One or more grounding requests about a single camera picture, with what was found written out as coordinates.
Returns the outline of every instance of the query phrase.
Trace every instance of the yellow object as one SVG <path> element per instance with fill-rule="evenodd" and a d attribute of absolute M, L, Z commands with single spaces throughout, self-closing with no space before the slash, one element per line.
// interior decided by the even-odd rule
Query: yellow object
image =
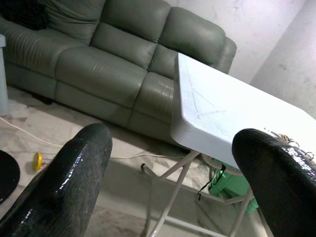
<path fill-rule="evenodd" d="M 43 163 L 43 155 L 40 152 L 36 152 L 33 158 L 32 168 L 35 171 L 40 170 Z"/>

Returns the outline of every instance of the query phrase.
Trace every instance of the white wall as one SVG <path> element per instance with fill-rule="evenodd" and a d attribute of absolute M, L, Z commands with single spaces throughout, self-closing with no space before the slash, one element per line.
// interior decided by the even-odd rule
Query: white wall
<path fill-rule="evenodd" d="M 316 0 L 307 0 L 251 84 L 316 118 Z"/>
<path fill-rule="evenodd" d="M 237 44 L 230 75 L 250 83 L 306 0 L 165 0 L 221 26 Z"/>

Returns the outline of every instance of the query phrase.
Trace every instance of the leather upholstery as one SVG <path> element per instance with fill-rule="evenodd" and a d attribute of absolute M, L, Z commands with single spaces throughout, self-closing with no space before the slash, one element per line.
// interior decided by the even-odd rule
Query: leather upholstery
<path fill-rule="evenodd" d="M 173 7 L 159 43 L 212 65 L 219 60 L 225 42 L 219 26 L 180 7 Z"/>
<path fill-rule="evenodd" d="M 49 27 L 86 44 L 99 23 L 105 0 L 38 0 L 46 6 Z"/>
<path fill-rule="evenodd" d="M 58 80 L 131 108 L 146 70 L 94 47 L 71 48 L 59 57 Z"/>
<path fill-rule="evenodd" d="M 55 78 L 30 71 L 8 61 L 5 62 L 4 67 L 8 84 L 55 99 L 57 85 Z"/>
<path fill-rule="evenodd" d="M 236 54 L 236 50 L 237 46 L 235 42 L 226 37 L 221 56 L 219 57 L 217 63 L 214 64 L 214 68 L 227 74 Z"/>
<path fill-rule="evenodd" d="M 91 46 L 112 53 L 145 69 L 148 68 L 156 48 L 156 44 L 153 42 L 105 23 L 99 24 Z"/>
<path fill-rule="evenodd" d="M 49 28 L 0 17 L 8 83 L 172 143 L 175 58 L 228 73 L 235 43 L 217 25 L 162 0 L 39 0 Z"/>
<path fill-rule="evenodd" d="M 176 51 L 158 44 L 148 71 L 173 79 L 176 56 Z"/>
<path fill-rule="evenodd" d="M 132 112 L 127 128 L 146 136 L 158 138 L 170 144 L 177 145 L 170 136 L 170 123 L 141 112 Z"/>
<path fill-rule="evenodd" d="M 169 10 L 161 0 L 107 0 L 100 21 L 157 42 Z"/>
<path fill-rule="evenodd" d="M 0 32 L 8 42 L 3 48 L 6 61 L 50 77 L 55 77 L 56 63 L 63 50 L 84 45 L 53 29 L 32 31 L 1 17 Z"/>
<path fill-rule="evenodd" d="M 170 123 L 172 115 L 173 80 L 148 73 L 137 97 L 134 110 Z"/>
<path fill-rule="evenodd" d="M 126 126 L 131 109 L 111 103 L 83 90 L 58 82 L 56 100 L 98 118 Z"/>

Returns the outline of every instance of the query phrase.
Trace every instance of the green plastic stool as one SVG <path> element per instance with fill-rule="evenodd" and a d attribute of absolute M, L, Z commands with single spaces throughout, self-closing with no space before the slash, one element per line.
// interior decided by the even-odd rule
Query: green plastic stool
<path fill-rule="evenodd" d="M 243 175 L 232 175 L 224 172 L 219 179 L 221 172 L 222 171 L 218 169 L 215 170 L 213 182 L 208 186 L 208 192 L 210 194 L 218 196 L 222 191 L 225 191 L 232 197 L 246 195 L 249 189 L 249 184 Z M 259 205 L 256 199 L 253 198 L 247 207 L 247 213 L 254 212 L 258 207 Z"/>

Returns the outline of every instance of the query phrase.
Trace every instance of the white folding table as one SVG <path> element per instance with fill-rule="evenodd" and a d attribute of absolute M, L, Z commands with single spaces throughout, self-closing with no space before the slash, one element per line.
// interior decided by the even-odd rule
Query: white folding table
<path fill-rule="evenodd" d="M 183 166 L 169 203 L 150 237 L 157 236 L 165 220 L 211 236 L 227 237 L 172 218 L 168 213 L 197 155 L 206 154 L 238 169 L 232 155 L 232 141 L 234 135 L 245 128 L 256 128 L 273 136 L 287 135 L 303 151 L 315 154 L 313 139 L 316 120 L 306 112 L 197 60 L 178 54 L 171 136 L 179 144 L 190 148 L 191 152 L 160 177 L 143 165 L 145 171 L 159 179 L 167 178 Z M 212 159 L 207 162 L 218 168 Z M 231 169 L 226 172 L 241 174 Z M 228 235 L 234 237 L 249 201 L 253 198 L 251 189 L 245 196 L 227 200 L 212 195 L 204 196 L 224 204 L 242 201 L 240 212 Z"/>

